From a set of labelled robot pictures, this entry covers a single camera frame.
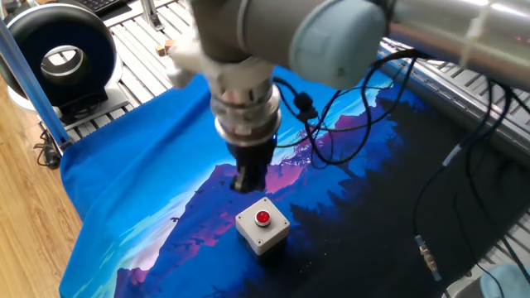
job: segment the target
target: black cable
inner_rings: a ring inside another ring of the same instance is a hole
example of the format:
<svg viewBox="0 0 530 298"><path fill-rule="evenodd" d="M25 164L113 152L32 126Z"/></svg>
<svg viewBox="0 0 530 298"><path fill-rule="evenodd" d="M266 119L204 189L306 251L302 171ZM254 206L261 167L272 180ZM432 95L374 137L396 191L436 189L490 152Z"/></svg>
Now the black cable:
<svg viewBox="0 0 530 298"><path fill-rule="evenodd" d="M36 163L39 166L47 166L52 170L57 169L59 167L60 157L57 154L57 149L55 148L55 145L47 130L42 132L40 139L43 141L43 143L36 144L33 147L33 149L41 149L39 155L36 158Z"/></svg>
<svg viewBox="0 0 530 298"><path fill-rule="evenodd" d="M403 81L403 84L402 84L402 88L400 89L400 92L399 92L399 95L398 97L396 98L396 100L399 100L401 98L401 95L402 93L404 92L405 90L405 86L407 85L407 81L408 79L410 78L410 75L412 73L412 67L414 65L414 63L416 63L416 59L417 58L420 58L420 59L429 59L431 58L430 56L428 55L425 55L423 53L421 53L420 51L418 50L414 50L414 49L409 49L409 50L402 50L402 51L399 51L399 52L396 52L396 53L392 53L391 55L387 55L386 57L382 58L381 60L376 60L374 63L373 63L373 67L372 69L376 69L376 70L379 70L385 63L389 62L389 61L392 61L392 60L400 60L400 59L404 59L404 58L413 58L413 61L411 62L411 65L409 65L409 69L408 69L408 72L407 72L407 75L406 75L406 78L405 80ZM368 82L372 75L375 73L372 72L370 70L369 72L369 75L367 75L367 77L365 78L365 81L364 82ZM401 70L399 70L393 77L393 81L395 80L395 78L399 75L399 73L401 72ZM285 85L286 87L288 87L291 92L296 96L297 95L297 91L288 83L286 82L284 79L281 79L281 78L278 78L278 77L275 77L274 78L274 82L277 82L279 84L282 84L282 85ZM347 94L348 92L350 91L353 91L353 90L356 90L356 89L362 89L362 88L365 88L363 93L366 92L366 89L389 89L391 88L391 84L387 87L368 87L368 86L365 86L365 84L363 84L362 87L354 87L352 89L349 89L349 90L346 90L344 91L342 94L340 93L340 91L337 91L337 93L334 94L334 96L332 97L332 99L328 102L328 104L326 104L325 106L325 113L322 113L323 116L322 116L322 122L324 121L325 119L325 116L327 115L327 111L329 111L329 108L331 107L331 105L333 104L333 102L339 97L339 96L342 96L344 94ZM287 104L287 101L285 99L283 99L284 103L286 104L287 108L289 109L289 112L293 114L293 116L297 116L294 111L292 110L292 108ZM397 102L394 102L394 105L392 108L390 108L384 115L382 115L381 117L379 117L375 122L372 122L371 124L374 124L376 122L379 122L381 120L383 120L386 116L388 116L396 107L397 107L398 103ZM310 125L312 127L315 127L315 128L319 128L321 130L326 130L326 131L335 131L335 132L347 132L347 131L352 131L352 130L355 130L355 129L360 129L360 128L363 128L363 127L367 127L368 124L364 124L363 126L359 126L359 127L351 127L351 128L346 128L346 129L329 129L329 128L322 128L320 127L320 125L322 124L322 122L319 122L318 124L316 125ZM296 146L296 145L299 145L301 143L303 143L305 140L307 140L309 138L309 135L310 133L307 133L307 136L303 137L302 139L296 141L296 142L293 142L291 144L288 144L288 145L278 145L277 147L278 148L287 148L287 147L293 147L293 146Z"/></svg>
<svg viewBox="0 0 530 298"><path fill-rule="evenodd" d="M420 234L418 231L418 227L417 227L417 214L418 214L420 202L422 201L423 195L425 194L427 188L429 188L431 183L446 169L446 167L451 163L452 158L455 157L455 155L460 151L460 149L466 147L472 140L476 139L476 136L486 126L489 120L491 111L493 109L493 101L494 101L493 85L492 85L492 81L488 79L488 109L486 110L486 114L482 118L482 121L480 122L479 126L471 134L469 134L462 142L456 145L455 149L451 151L451 153L444 160L440 168L438 168L438 170L431 176L431 178L429 178L426 184L423 185L418 196L416 197L416 201L414 202L414 209L412 211L412 232L414 233L415 237Z"/></svg>
<svg viewBox="0 0 530 298"><path fill-rule="evenodd" d="M525 110L528 115L530 115L530 108L526 104L524 104L524 102L516 94L513 94L513 99L515 99L515 101L519 103L521 108L523 108L523 110Z"/></svg>
<svg viewBox="0 0 530 298"><path fill-rule="evenodd" d="M475 167L475 170L474 170L474 172L472 174L473 177L475 177L475 175L479 172L479 169L483 165L487 153L488 152L486 150L484 150L484 152L483 152L482 156L480 157L479 161L477 162L477 166ZM475 254L475 252L473 250L473 247L471 246L471 241L468 238L467 232L465 231L465 226L464 226L464 221L462 220L462 215L460 214L460 211L458 210L458 204L457 204L458 198L459 198L459 195L458 195L458 193L456 193L453 196L453 210L455 211L455 215L456 215L456 219L458 221L458 225L460 227L460 231L462 232L462 236L464 237L465 245L467 246L468 250L470 251L471 258L473 259L473 262L475 262L475 265L480 270L482 270L482 272L484 272L485 274L487 274L489 277L491 277L494 280L495 284L497 285L497 287L499 289L501 298L504 298L503 287L500 285L499 280L493 274L489 273L489 271L487 271L484 267L482 267L479 264L479 259L476 257L476 254Z"/></svg>
<svg viewBox="0 0 530 298"><path fill-rule="evenodd" d="M403 96L403 93L405 93L405 89L407 88L407 82L411 77L412 70L414 68L414 65L416 64L417 58L413 58L411 64L408 67L407 73L405 74L405 78L403 79L403 84L401 85L401 88L399 89L399 92L397 93L396 99L394 99L392 106L385 111L381 116L377 117L375 120L372 121L372 125L375 123L380 122L381 120L384 120L391 112L393 112L401 102L401 98ZM350 127L350 128L332 128L332 129L322 129L327 130L328 132L350 132L354 131L360 128L365 128L367 124L359 125L357 127Z"/></svg>
<svg viewBox="0 0 530 298"><path fill-rule="evenodd" d="M481 211L483 212L485 218L488 220L489 224L491 225L494 232L497 233L497 236L501 239L504 246L508 249L510 255L512 256L513 261L517 264L519 269L521 270L521 273L524 275L524 278L527 280L528 284L530 285L530 274L526 271L523 263L513 250L512 246L508 243L506 238L504 237L503 233L501 233L498 228L495 225L495 222L491 215L489 214L488 210L485 208L482 198L479 195L479 191L477 190L475 181L473 180L473 176L471 175L471 156L473 154L473 150L475 149L476 145L478 145L481 141L483 141L486 137L493 134L497 128L500 127L502 124L502 121L506 118L506 115L508 115L510 105L512 103L512 99L514 98L513 91L504 85L499 85L501 88L503 88L504 92L506 93L506 102L504 104L503 112L501 113L499 119L495 122L495 124L483 135L479 136L469 147L468 151L466 152L465 156L465 175L469 182L471 192L473 193L473 196L475 198L475 201L477 205L480 207Z"/></svg>
<svg viewBox="0 0 530 298"><path fill-rule="evenodd" d="M462 235L464 236L465 245L467 246L467 248L470 251L470 255L473 258L473 262L475 262L475 265L478 266L480 268L480 270L482 270L485 274L489 275L489 277L493 278L493 280L497 284L497 287L499 288L501 298L504 298L503 287L500 285L499 280L497 280L497 278L495 278L495 276L493 276L493 274L489 273L489 271L484 269L479 264L479 260L477 259L476 255L475 255L475 252L473 251L473 247L471 246L471 241L468 238L467 233L465 232L464 221L461 218L460 212L458 211L458 204L456 203L457 199L458 199L458 194L455 194L455 196L453 197L453 209L454 209L455 214L456 214L456 219L458 220L458 225L460 227L460 231L462 232Z"/></svg>
<svg viewBox="0 0 530 298"><path fill-rule="evenodd" d="M318 131L316 132L316 136L318 136L318 134L320 133L320 129L318 129ZM329 132L328 135L330 136L330 140L331 140L331 153L330 153L330 159L333 158L333 155L334 155L334 152L335 152L335 149L334 149L334 146L335 146L335 141L333 140L333 133ZM315 161L313 159L313 155L315 153L315 148L314 147L311 147L311 165L317 169L317 170L324 170L326 167L328 167L329 165L328 164L325 164L324 166L322 167L318 167L315 165Z"/></svg>
<svg viewBox="0 0 530 298"><path fill-rule="evenodd" d="M373 67L372 69L370 69L369 71L369 76L370 77L371 75L373 75L373 73L375 73L376 71L378 70L378 68L375 68ZM321 161L325 162L326 164L328 165L333 165L333 166L337 166L337 165L340 165L340 164L343 164L347 161L350 161L352 160L354 157L357 156L357 154L363 149L364 145L366 144L366 141L368 140L369 136L370 136L370 131L372 130L372 112L370 111L370 106L369 106L369 103L368 103L368 99L366 97L366 88L368 86L368 80L366 79L364 82L363 82L363 86L361 88L361 99L363 100L363 105L364 105L364 110L366 112L366 132L364 133L364 137L363 137L363 140L361 141L361 143L359 144L359 146L357 147L357 149L354 151L353 154L351 154L350 156L346 157L344 160L340 160L340 161L332 161L332 160L328 160L326 159L319 151L318 147L316 146L316 142L315 142L315 139L313 138L313 136L311 135L311 128L309 126L309 123L305 122L304 123L304 126L306 127L306 132L307 132L307 136L309 137L309 142L311 143L311 145L313 146L313 148L315 149L315 153L316 155L320 158ZM333 103L333 101L335 101L335 99L337 99L338 96L334 96L333 100L330 101L330 103ZM324 118L321 118L319 123L318 123L318 126L320 126L322 124L322 122L324 121Z"/></svg>

